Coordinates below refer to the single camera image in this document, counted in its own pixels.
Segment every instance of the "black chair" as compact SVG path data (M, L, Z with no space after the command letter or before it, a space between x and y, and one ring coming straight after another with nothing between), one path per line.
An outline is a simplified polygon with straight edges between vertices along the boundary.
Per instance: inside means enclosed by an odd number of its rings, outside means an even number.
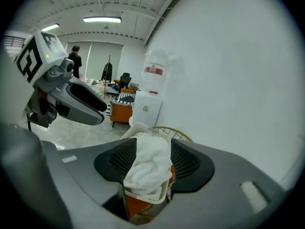
M120 88L124 88L126 86L126 89L128 89L128 84L129 82L132 80L131 77L127 77L127 76L121 76L120 77Z

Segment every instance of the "orange chair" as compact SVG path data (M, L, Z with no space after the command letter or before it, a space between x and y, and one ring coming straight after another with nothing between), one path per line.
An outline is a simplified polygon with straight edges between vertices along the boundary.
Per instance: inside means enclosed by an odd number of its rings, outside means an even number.
M134 94L135 91L131 89L121 89L121 93L132 93ZM132 116L132 108L128 106L121 106L117 104L113 104L113 112L110 116L110 120L113 121L112 127L114 127L115 122L124 122L128 123L129 118Z

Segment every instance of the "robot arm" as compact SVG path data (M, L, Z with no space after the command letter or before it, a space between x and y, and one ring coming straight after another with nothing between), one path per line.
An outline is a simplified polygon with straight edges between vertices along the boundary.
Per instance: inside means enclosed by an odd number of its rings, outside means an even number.
M74 62L51 33L36 30L15 61L34 93L27 104L30 121L48 127L57 114L79 123L98 125L107 104L85 83L73 77Z

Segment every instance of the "black shirt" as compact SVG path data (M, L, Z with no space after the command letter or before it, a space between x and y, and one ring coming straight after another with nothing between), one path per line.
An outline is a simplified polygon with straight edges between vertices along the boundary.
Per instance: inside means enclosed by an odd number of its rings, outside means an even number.
M71 52L71 53L69 54L68 59L71 59L71 60L74 62L74 66L73 66L73 75L74 75L76 78L79 78L80 75L79 75L78 68L81 67L81 57L78 56L77 53Z

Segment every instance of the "white towel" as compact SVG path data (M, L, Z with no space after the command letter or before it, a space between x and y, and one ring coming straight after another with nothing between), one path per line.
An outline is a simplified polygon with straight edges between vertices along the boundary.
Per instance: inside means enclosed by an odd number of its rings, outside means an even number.
M161 184L172 177L170 146L165 139L137 133L137 156L124 179L131 192L151 200L159 200Z

